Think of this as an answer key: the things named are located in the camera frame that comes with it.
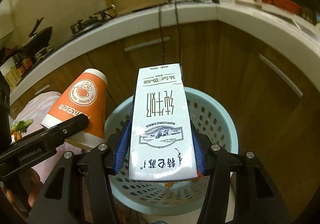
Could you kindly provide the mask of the left hand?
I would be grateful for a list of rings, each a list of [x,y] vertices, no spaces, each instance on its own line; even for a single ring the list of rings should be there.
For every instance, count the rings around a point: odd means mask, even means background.
[[[22,185],[22,193],[18,192],[17,194],[8,189],[7,186],[2,188],[2,191],[5,197],[9,200],[12,205],[18,205],[18,203],[22,202],[22,195],[28,195],[28,204],[31,208],[33,208],[34,203],[39,195],[43,183],[41,182],[40,176],[34,169],[29,169],[18,175],[18,184]]]

